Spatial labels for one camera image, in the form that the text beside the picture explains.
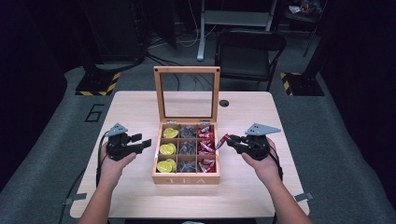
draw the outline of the wooden frame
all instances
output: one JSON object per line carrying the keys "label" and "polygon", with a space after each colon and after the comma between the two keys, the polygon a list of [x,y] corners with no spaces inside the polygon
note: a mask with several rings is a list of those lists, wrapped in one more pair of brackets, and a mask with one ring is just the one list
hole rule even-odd
{"label": "wooden frame", "polygon": [[[219,103],[219,67],[216,66],[155,66],[154,76],[157,90],[158,108],[160,115],[160,128],[158,132],[157,146],[155,151],[154,164],[152,168],[152,178],[155,184],[165,185],[213,185],[219,183],[220,178],[220,167],[219,167],[219,152],[216,151],[215,155],[199,155],[198,145],[201,141],[210,141],[214,146],[218,139],[218,103]],[[211,106],[210,116],[187,116],[184,117],[182,112],[183,109],[177,110],[177,114],[181,116],[167,116],[165,111],[164,96],[169,92],[164,92],[163,89],[163,76],[169,76],[173,74],[200,74],[200,75],[212,75],[213,76],[213,89],[212,92],[195,91],[196,95],[205,94],[211,95]],[[173,91],[171,101],[176,99],[184,99],[184,93],[180,91]],[[202,102],[192,102],[199,107],[205,107]],[[181,130],[183,127],[193,127],[196,131],[204,127],[210,127],[210,130],[214,133],[214,137],[211,138],[200,138],[195,135],[193,138],[182,138],[178,135],[176,138],[164,138],[163,131],[166,128],[174,128]],[[175,155],[163,155],[160,152],[160,146],[163,144],[173,143],[177,147]],[[181,155],[179,154],[180,146],[184,143],[193,143],[196,146],[194,155]],[[159,161],[165,161],[167,159],[174,160],[177,164],[180,162],[190,161],[195,164],[194,173],[182,173],[175,170],[172,173],[161,173],[157,170],[157,163]],[[212,160],[215,161],[215,170],[213,173],[204,173],[199,167],[199,161]]]}

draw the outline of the chair leg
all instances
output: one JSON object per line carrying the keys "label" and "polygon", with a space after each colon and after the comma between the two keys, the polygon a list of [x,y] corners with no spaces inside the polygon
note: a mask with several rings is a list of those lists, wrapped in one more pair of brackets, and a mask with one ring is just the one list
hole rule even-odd
{"label": "chair leg", "polygon": [[306,56],[306,53],[308,52],[309,48],[311,47],[312,40],[314,40],[314,36],[317,33],[318,26],[315,26],[314,31],[309,35],[309,42],[308,46],[306,46],[305,52],[304,52],[304,57]]}
{"label": "chair leg", "polygon": [[267,89],[266,89],[266,91],[270,91],[270,87],[271,87],[271,82],[269,81],[269,82],[267,83]]}

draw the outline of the cable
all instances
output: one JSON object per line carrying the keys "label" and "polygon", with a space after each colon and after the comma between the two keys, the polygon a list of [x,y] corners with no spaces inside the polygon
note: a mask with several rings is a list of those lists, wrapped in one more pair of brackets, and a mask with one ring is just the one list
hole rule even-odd
{"label": "cable", "polygon": [[[222,0],[222,2],[221,2],[221,9],[220,9],[220,10],[222,11],[223,8],[224,8],[224,0]],[[210,33],[212,33],[213,30],[215,30],[216,26],[217,26],[217,25],[214,25],[214,26],[213,26],[213,28],[205,35],[205,38],[206,38],[207,36],[209,36]]]}
{"label": "cable", "polygon": [[202,76],[202,75],[199,75],[199,76],[209,85],[210,89],[213,89],[212,83],[210,83],[204,76]]}
{"label": "cable", "polygon": [[107,157],[107,154],[106,154],[105,157],[101,160],[102,144],[103,144],[103,141],[104,141],[107,133],[108,133],[108,131],[103,134],[103,136],[102,136],[102,138],[100,140],[100,143],[99,143],[98,164],[97,164],[97,167],[96,167],[96,187],[98,187],[98,184],[99,184],[100,174],[101,174],[101,171],[102,171],[102,163],[105,160],[105,158]]}
{"label": "cable", "polygon": [[177,39],[179,41],[179,43],[181,44],[181,46],[186,47],[186,48],[191,47],[192,45],[194,45],[197,42],[197,40],[199,39],[198,38],[198,36],[199,36],[199,34],[198,34],[198,25],[197,25],[197,21],[195,20],[194,14],[192,13],[192,7],[191,7],[191,1],[190,0],[189,0],[189,6],[190,6],[190,12],[191,12],[191,15],[192,15],[192,19],[194,20],[194,25],[195,25],[195,30],[196,30],[195,40],[193,40],[192,44],[190,44],[190,45],[183,45],[182,42],[179,39]]}
{"label": "cable", "polygon": [[161,61],[166,62],[166,63],[171,63],[171,64],[174,64],[174,65],[184,66],[184,65],[181,64],[181,63],[175,63],[175,62],[172,62],[172,61],[169,61],[169,60],[166,60],[166,59],[157,57],[157,56],[152,55],[152,54],[150,54],[150,53],[148,53],[148,56],[149,56],[149,57],[153,57],[153,58],[158,59],[158,60],[161,60]]}
{"label": "cable", "polygon": [[[163,63],[161,63],[161,62],[159,62],[159,61],[157,60],[158,57],[156,57],[156,56],[154,56],[154,55],[151,55],[151,54],[149,54],[149,53],[148,53],[147,57],[150,58],[152,61],[154,61],[154,62],[156,62],[156,63],[159,63],[159,64],[162,65],[162,66],[165,66],[165,64],[163,64]],[[174,76],[175,76],[175,78],[176,78],[176,80],[177,80],[177,90],[179,91],[179,90],[180,90],[180,79],[178,78],[178,76],[177,76],[176,74],[174,74]]]}
{"label": "cable", "polygon": [[[84,168],[81,173],[79,173],[78,177],[75,179],[75,181],[73,182],[73,185],[71,186],[71,188],[69,189],[69,191],[67,192],[67,196],[66,196],[66,200],[70,197],[70,194],[74,188],[74,186],[77,184],[78,180],[81,178],[82,174],[84,174],[86,168]],[[62,207],[62,212],[61,215],[59,216],[59,224],[62,223],[62,219],[64,218],[64,209],[66,208],[66,203],[64,203],[63,207]]]}
{"label": "cable", "polygon": [[[277,156],[277,153],[276,153],[275,149],[273,147],[271,147],[271,146],[269,146],[269,147],[275,152],[275,154]],[[277,156],[278,159],[276,159],[275,156],[271,152],[269,152],[268,154],[274,160],[274,162],[275,162],[275,164],[277,166],[277,171],[279,173],[280,181],[283,181],[283,171],[282,171],[282,167],[280,166],[279,157]],[[276,213],[274,213],[272,224],[276,224],[276,223],[277,223],[277,215],[276,215]]]}

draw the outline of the forearm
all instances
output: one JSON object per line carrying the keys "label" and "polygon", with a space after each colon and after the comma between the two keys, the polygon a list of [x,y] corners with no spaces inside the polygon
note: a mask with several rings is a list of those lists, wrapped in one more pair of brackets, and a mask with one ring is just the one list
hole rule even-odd
{"label": "forearm", "polygon": [[107,223],[113,190],[98,186],[78,223]]}
{"label": "forearm", "polygon": [[280,179],[276,179],[265,186],[270,192],[276,210],[276,216],[280,224],[313,223],[297,202],[294,201]]}

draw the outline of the black chair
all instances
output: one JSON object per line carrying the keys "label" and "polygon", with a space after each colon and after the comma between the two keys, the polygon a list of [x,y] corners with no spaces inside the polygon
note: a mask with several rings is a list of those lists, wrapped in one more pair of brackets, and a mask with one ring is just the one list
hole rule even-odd
{"label": "black chair", "polygon": [[220,77],[258,81],[258,85],[266,81],[269,91],[277,60],[285,47],[286,39],[273,32],[224,31],[217,39],[215,65],[220,66]]}
{"label": "black chair", "polygon": [[298,13],[291,13],[291,11],[289,10],[289,6],[293,6],[293,3],[291,3],[290,1],[285,1],[282,3],[280,10],[279,10],[279,14],[278,14],[278,18],[276,26],[275,26],[275,31],[278,28],[279,22],[280,20],[285,20],[285,21],[289,21],[291,23],[295,23],[295,24],[300,24],[302,26],[306,26],[310,28],[310,32],[309,32],[309,42],[308,42],[308,46],[305,49],[304,52],[304,57],[306,56],[306,53],[308,52],[309,48],[311,47],[312,44],[312,40],[314,39],[314,36],[318,30],[318,26],[319,23],[321,22],[321,19],[323,17],[323,12],[327,6],[327,2],[328,0],[321,0],[320,1],[320,8],[317,8],[317,10],[315,12],[311,12],[309,14],[304,14],[303,12],[298,12]]}

